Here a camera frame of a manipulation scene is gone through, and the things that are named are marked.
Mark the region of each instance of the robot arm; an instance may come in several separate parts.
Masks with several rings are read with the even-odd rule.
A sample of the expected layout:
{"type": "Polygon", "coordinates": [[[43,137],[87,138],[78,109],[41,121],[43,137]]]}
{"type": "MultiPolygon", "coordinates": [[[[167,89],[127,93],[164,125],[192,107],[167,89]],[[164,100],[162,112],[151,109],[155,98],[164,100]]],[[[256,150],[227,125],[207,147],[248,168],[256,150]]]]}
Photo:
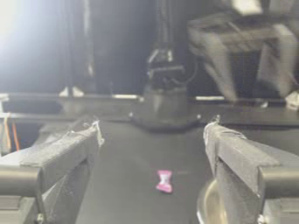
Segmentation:
{"type": "Polygon", "coordinates": [[[228,223],[298,223],[299,157],[216,122],[206,128],[204,141],[228,223]]]}
{"type": "Polygon", "coordinates": [[[103,144],[99,123],[83,125],[0,159],[1,223],[75,223],[103,144]]]}

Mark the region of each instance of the dark background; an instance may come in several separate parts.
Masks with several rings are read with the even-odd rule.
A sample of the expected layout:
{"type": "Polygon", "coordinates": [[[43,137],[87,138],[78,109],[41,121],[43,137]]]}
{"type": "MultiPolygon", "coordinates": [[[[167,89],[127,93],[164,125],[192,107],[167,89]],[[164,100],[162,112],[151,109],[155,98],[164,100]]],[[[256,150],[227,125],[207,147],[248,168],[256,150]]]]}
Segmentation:
{"type": "MultiPolygon", "coordinates": [[[[95,80],[86,75],[83,0],[68,1],[32,0],[20,5],[13,31],[0,48],[0,92],[59,93],[64,75],[71,74],[76,86],[86,91],[142,94],[146,60],[155,41],[155,0],[91,0],[95,80]],[[70,14],[62,11],[66,3],[70,14]]],[[[211,14],[214,6],[208,0],[172,3],[176,55],[191,75],[187,21],[211,14]]],[[[198,78],[190,85],[191,94],[216,95],[215,89],[200,63],[198,78]]]]}

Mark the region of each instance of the screw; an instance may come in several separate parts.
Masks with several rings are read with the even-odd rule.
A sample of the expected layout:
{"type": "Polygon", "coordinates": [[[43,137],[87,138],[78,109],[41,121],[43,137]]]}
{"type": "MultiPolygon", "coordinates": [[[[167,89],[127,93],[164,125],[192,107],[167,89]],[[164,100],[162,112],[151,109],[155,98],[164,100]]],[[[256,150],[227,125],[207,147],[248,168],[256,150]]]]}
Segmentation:
{"type": "Polygon", "coordinates": [[[267,217],[264,215],[259,215],[256,219],[258,224],[267,224],[267,217]]]}
{"type": "Polygon", "coordinates": [[[44,215],[39,213],[36,218],[36,224],[43,224],[43,223],[44,223],[44,215]]]}

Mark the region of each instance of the wire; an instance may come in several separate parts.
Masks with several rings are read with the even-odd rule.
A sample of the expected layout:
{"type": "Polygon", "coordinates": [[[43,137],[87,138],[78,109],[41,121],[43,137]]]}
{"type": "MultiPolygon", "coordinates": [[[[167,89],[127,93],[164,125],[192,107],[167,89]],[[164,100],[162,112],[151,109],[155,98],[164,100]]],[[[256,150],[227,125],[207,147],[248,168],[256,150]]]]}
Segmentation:
{"type": "Polygon", "coordinates": [[[188,80],[186,80],[186,81],[178,81],[176,79],[172,79],[172,82],[176,85],[187,86],[191,83],[191,81],[196,78],[198,72],[199,72],[199,64],[198,64],[196,57],[194,57],[194,72],[192,72],[191,78],[188,80]]]}
{"type": "Polygon", "coordinates": [[[9,117],[11,117],[11,113],[8,113],[8,116],[4,118],[4,132],[5,132],[8,150],[12,149],[12,141],[11,141],[11,134],[9,134],[9,126],[8,126],[8,118],[9,117]]]}
{"type": "Polygon", "coordinates": [[[21,147],[20,147],[20,142],[19,142],[19,137],[17,137],[17,131],[16,131],[15,123],[13,123],[13,143],[15,143],[15,148],[19,151],[21,149],[21,147]]]}

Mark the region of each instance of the small pink toy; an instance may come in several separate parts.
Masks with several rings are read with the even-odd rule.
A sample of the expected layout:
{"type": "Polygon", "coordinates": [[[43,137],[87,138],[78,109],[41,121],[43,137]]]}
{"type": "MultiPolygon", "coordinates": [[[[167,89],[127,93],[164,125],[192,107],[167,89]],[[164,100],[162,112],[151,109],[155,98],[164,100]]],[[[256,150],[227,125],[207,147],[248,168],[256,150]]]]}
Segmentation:
{"type": "Polygon", "coordinates": [[[174,187],[171,185],[171,178],[174,173],[171,171],[158,171],[158,175],[162,181],[156,186],[156,190],[162,191],[163,193],[172,193],[174,187]]]}

